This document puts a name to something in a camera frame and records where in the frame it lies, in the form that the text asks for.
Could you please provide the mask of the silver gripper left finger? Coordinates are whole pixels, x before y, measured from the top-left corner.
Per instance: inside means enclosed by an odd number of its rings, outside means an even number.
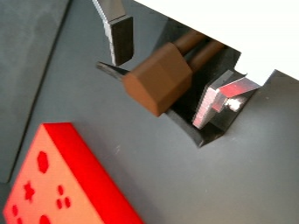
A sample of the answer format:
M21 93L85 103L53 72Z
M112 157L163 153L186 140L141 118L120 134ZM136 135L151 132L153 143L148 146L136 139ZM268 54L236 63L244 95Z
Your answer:
M121 0L92 0L92 3L103 20L112 64L120 66L135 53L133 18L127 15Z

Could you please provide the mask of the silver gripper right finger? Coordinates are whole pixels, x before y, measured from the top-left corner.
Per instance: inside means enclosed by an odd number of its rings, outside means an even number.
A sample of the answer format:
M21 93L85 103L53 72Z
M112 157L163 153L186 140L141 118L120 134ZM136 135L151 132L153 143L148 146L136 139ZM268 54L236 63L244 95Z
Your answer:
M244 100L239 100L238 96L258 88L260 86L246 75L227 70L203 91L192 125L200 130L227 106L236 112L244 104Z

